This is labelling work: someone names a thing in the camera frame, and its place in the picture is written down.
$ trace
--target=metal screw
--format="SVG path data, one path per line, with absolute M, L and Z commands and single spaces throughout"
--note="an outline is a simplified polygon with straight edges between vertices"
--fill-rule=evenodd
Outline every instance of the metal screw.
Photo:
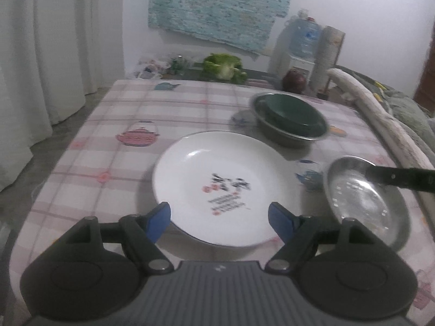
M 274 271 L 285 271 L 290 268 L 290 263 L 288 263 L 286 260 L 277 259 L 277 260 L 269 261 L 268 266 Z
M 169 268 L 170 264 L 166 260 L 155 259 L 148 263 L 148 266 L 154 271 L 165 271 Z

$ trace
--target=plaid tablecloth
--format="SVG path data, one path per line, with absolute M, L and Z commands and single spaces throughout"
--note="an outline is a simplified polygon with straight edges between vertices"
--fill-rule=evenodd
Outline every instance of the plaid tablecloth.
M 115 222 L 155 207 L 151 188 L 154 164 L 182 136 L 207 130 L 243 133 L 271 145 L 287 160 L 297 161 L 302 174 L 313 166 L 321 171 L 342 155 L 394 165 L 356 111 L 314 98 L 304 100 L 331 125 L 345 131 L 345 136 L 330 135 L 300 150 L 268 141 L 248 109 L 249 98 L 265 91 L 269 90 L 197 81 L 117 81 L 57 163 L 19 234 L 10 261 L 11 284 L 18 300 L 22 301 L 19 285 L 24 269 L 75 222 L 87 215 L 97 216 L 100 222 Z M 147 146 L 127 146 L 126 133 L 139 126 L 146 127 L 143 144 Z M 410 211 L 412 233 L 400 256 L 417 273 L 420 286 L 431 293 L 435 244 L 414 194 L 401 191 Z M 329 211 L 323 192 L 306 192 L 299 204 Z M 197 242 L 170 227 L 157 244 L 175 266 L 183 259 L 258 260 L 264 266 L 282 241 L 277 237 L 254 248 L 225 249 Z M 122 253 L 116 244 L 106 244 L 106 248 Z M 418 295 L 408 314 L 418 325 L 434 315 L 435 303 L 423 295 Z

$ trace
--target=white plate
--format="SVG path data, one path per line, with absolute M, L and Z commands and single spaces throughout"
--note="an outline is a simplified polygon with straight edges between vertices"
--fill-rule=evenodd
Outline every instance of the white plate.
M 276 236 L 268 207 L 289 207 L 294 174 L 286 160 L 261 141 L 208 131 L 183 137 L 166 150 L 153 173 L 158 202 L 187 234 L 222 246 L 253 246 Z

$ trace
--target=pan handle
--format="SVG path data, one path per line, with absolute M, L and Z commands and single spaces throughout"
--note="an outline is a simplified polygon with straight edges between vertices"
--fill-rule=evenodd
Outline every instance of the pan handle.
M 435 170 L 370 166 L 365 177 L 372 183 L 435 193 Z

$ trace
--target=green bowl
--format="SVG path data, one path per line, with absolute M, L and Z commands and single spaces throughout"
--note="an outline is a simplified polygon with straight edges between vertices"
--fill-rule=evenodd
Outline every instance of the green bowl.
M 287 94 L 266 95 L 264 102 L 266 116 L 280 129 L 305 137 L 324 132 L 321 114 L 307 102 Z

